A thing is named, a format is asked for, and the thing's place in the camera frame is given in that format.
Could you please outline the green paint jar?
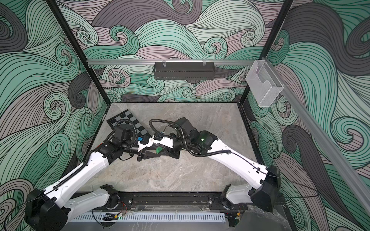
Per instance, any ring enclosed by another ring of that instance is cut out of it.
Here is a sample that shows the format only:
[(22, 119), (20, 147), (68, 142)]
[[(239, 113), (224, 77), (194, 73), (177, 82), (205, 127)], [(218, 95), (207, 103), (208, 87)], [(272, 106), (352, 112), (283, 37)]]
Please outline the green paint jar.
[(162, 150), (163, 150), (162, 147), (157, 147), (156, 148), (156, 154), (160, 154)]

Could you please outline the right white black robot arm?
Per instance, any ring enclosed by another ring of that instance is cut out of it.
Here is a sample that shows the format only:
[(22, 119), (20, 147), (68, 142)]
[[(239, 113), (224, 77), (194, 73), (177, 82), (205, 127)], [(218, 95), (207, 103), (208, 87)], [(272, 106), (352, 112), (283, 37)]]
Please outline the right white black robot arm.
[(158, 156), (173, 158), (185, 150), (194, 157), (208, 157), (223, 164), (246, 181), (246, 185), (225, 187), (220, 196), (225, 209), (253, 204), (265, 212), (273, 211), (283, 180), (276, 166), (266, 167), (248, 159), (209, 131), (198, 131), (185, 117), (175, 122), (152, 119), (149, 125), (154, 135), (140, 141), (140, 149), (152, 148)]

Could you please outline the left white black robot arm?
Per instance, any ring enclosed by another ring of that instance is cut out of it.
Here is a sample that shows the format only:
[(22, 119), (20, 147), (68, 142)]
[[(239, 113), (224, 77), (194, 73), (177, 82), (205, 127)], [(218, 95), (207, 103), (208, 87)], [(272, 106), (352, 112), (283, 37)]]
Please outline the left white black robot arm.
[(79, 166), (45, 189), (34, 189), (28, 194), (25, 222), (36, 231), (60, 231), (75, 217), (95, 208), (127, 209), (118, 191), (111, 185), (103, 185), (98, 190), (76, 198), (72, 196), (124, 153), (131, 156), (145, 155), (147, 149), (151, 148), (158, 155), (168, 147), (173, 147), (173, 140), (166, 138), (163, 133), (139, 137), (132, 121), (118, 121), (105, 141), (91, 150)]

